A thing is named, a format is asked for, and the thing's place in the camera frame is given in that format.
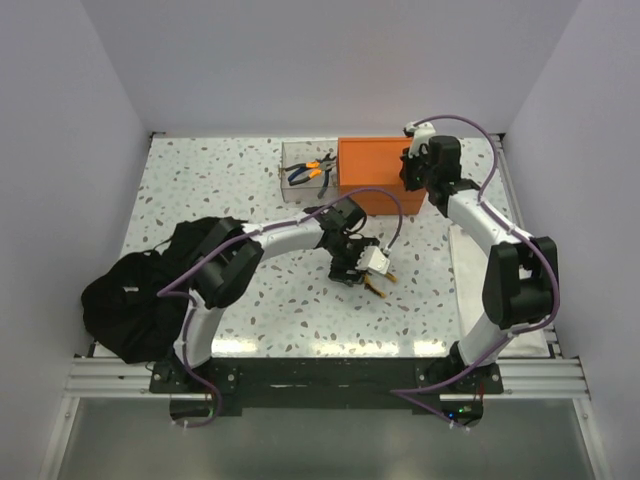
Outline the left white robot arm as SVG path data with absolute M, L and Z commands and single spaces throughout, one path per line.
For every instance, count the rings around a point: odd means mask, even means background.
M 246 292 L 259 265 L 280 255 L 322 249 L 331 256 L 329 278 L 359 285 L 371 273 L 388 272 L 389 259 L 373 237 L 353 232 L 366 214 L 350 198 L 309 207 L 279 222 L 250 224 L 223 218 L 196 248 L 194 265 L 164 288 L 162 296 L 180 287 L 188 301 L 181 333 L 174 342 L 178 358 L 173 382 L 185 392 L 200 390 L 207 380 L 204 363 L 222 315 Z

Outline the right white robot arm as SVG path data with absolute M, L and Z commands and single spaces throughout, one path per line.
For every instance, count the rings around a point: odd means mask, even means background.
M 456 362 L 445 369 L 448 386 L 466 393 L 481 380 L 479 366 L 494 362 L 513 337 L 532 331 L 557 310 L 559 285 L 554 241 L 510 224 L 485 201 L 481 186 L 462 177 L 461 154 L 456 137 L 420 128 L 403 150 L 400 178 L 408 191 L 424 189 L 429 203 L 461 227 L 487 258 L 483 312 L 451 348 Z

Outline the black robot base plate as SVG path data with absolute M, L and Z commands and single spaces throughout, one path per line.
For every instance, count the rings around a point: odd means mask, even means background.
M 422 389 L 435 380 L 431 364 L 439 358 L 211 358 L 194 373 L 221 392 L 220 416 L 241 416 L 247 409 L 412 409 L 418 406 L 393 395 L 392 390 Z M 178 359 L 158 362 L 152 370 L 149 391 L 172 397 L 173 419 L 206 416 L 213 407 L 202 397 L 207 386 L 190 376 Z M 479 367 L 452 385 L 420 393 L 418 399 L 441 407 L 440 395 L 504 392 L 497 364 Z M 460 409 L 459 418 L 480 419 L 482 407 L 472 400 L 447 400 L 447 414 Z

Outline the orange-black long-nose pliers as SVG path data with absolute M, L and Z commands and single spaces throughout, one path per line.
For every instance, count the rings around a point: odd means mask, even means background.
M 396 276 L 392 273 L 386 273 L 385 275 L 367 273 L 363 277 L 364 289 L 379 298 L 387 297 L 387 293 L 384 291 L 384 287 L 387 283 L 396 284 Z

